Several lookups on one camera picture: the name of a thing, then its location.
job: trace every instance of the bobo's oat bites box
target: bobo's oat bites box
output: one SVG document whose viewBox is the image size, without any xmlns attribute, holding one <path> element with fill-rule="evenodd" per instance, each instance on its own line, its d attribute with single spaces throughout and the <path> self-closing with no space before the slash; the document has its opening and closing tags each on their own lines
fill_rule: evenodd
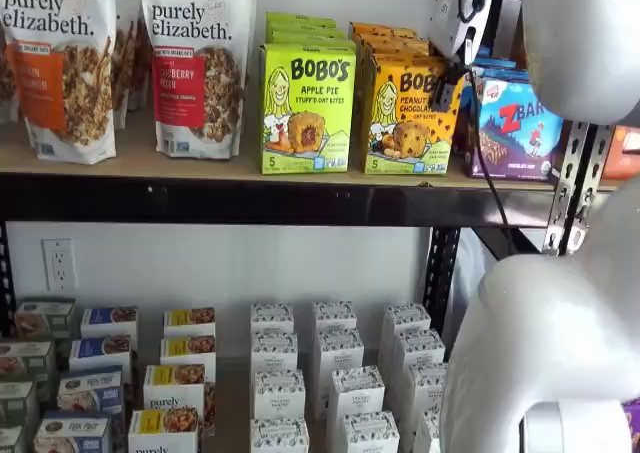
<svg viewBox="0 0 640 453">
<path fill-rule="evenodd" d="M 353 50 L 270 44 L 261 61 L 262 173 L 346 171 Z"/>
<path fill-rule="evenodd" d="M 449 111 L 432 111 L 430 101 L 444 60 L 435 57 L 369 55 L 363 73 L 365 106 L 362 142 L 365 172 L 444 174 L 447 172 L 463 79 Z"/>
<path fill-rule="evenodd" d="M 546 180 L 560 141 L 562 118 L 542 105 L 529 83 L 483 76 L 477 88 L 480 149 L 489 174 L 495 178 Z M 468 173 L 483 177 L 473 144 L 468 138 Z"/>
</svg>

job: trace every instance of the red label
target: red label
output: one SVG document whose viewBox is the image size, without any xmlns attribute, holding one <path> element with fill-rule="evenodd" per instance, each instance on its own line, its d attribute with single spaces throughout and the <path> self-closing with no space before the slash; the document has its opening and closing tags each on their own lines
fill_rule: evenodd
<svg viewBox="0 0 640 453">
<path fill-rule="evenodd" d="M 156 120 L 167 125 L 204 125 L 204 58 L 193 48 L 154 48 L 153 101 Z"/>
</svg>

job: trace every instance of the bobo's apple pie box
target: bobo's apple pie box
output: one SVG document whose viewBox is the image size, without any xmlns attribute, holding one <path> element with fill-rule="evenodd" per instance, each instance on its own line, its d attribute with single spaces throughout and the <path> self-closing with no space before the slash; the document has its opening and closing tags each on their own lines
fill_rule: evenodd
<svg viewBox="0 0 640 453">
<path fill-rule="evenodd" d="M 351 48 L 262 47 L 263 174 L 347 170 L 355 62 Z"/>
</svg>

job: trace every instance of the purely elizabeth oatmeal cup box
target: purely elizabeth oatmeal cup box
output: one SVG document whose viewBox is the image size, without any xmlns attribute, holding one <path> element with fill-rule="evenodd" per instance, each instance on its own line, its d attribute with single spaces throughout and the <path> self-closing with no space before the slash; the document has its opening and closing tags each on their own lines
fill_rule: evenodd
<svg viewBox="0 0 640 453">
<path fill-rule="evenodd" d="M 195 408 L 134 411 L 129 428 L 131 453 L 196 453 L 198 412 Z"/>
</svg>

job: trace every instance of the white outlet cover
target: white outlet cover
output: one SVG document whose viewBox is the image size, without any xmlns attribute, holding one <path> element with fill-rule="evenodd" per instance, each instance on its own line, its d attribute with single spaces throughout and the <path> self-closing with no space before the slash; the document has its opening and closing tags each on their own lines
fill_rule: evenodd
<svg viewBox="0 0 640 453">
<path fill-rule="evenodd" d="M 76 288 L 73 240 L 70 238 L 43 239 L 47 288 L 50 291 L 67 291 Z"/>
</svg>

